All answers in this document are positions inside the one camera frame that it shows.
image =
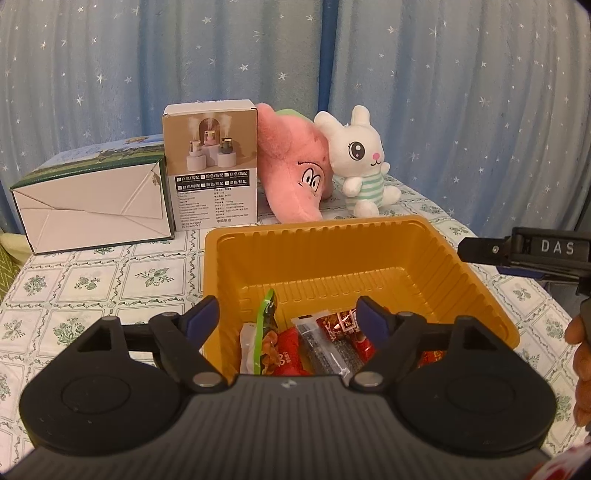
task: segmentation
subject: yellow plastic tray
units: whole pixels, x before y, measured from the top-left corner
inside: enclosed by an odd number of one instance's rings
[[[254,322],[269,288],[277,323],[346,310],[369,295],[391,312],[431,323],[472,315],[512,348],[519,334],[447,241],[420,216],[220,228],[205,240],[204,294],[220,303],[205,357],[229,380],[239,371],[242,324]]]

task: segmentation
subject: table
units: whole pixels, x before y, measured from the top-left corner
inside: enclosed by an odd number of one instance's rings
[[[392,177],[400,202],[385,214],[422,215],[454,247],[474,236],[435,203]],[[322,204],[325,219],[348,218],[340,192]],[[262,192],[259,222],[277,223]],[[24,385],[99,317],[114,314],[124,324],[146,322],[161,312],[184,313],[203,296],[203,255],[207,230],[178,232],[174,240],[105,247],[32,257],[0,306],[0,470],[32,448],[18,415]],[[556,455],[585,432],[574,425],[575,348],[563,340],[569,317],[536,282],[499,275],[472,265],[515,322],[517,353],[552,386],[558,411],[545,448]],[[151,362],[150,355],[132,353]]]

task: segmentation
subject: green striped shirt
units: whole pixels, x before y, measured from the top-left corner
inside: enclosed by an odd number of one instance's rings
[[[359,200],[371,200],[378,207],[382,205],[382,195],[384,194],[384,175],[378,172],[369,177],[363,177],[361,190],[355,197],[347,197],[347,208],[353,210]]]

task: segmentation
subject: human hand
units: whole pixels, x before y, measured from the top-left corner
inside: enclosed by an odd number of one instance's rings
[[[574,394],[574,420],[579,427],[591,421],[591,347],[586,339],[585,327],[580,316],[576,316],[564,333],[564,340],[570,345],[578,345],[573,357],[573,369],[579,376]]]

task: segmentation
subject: green snack bag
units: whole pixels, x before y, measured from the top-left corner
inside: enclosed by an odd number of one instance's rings
[[[275,290],[271,289],[265,295],[256,317],[256,333],[253,354],[255,375],[268,374],[278,363],[277,323],[275,321]]]

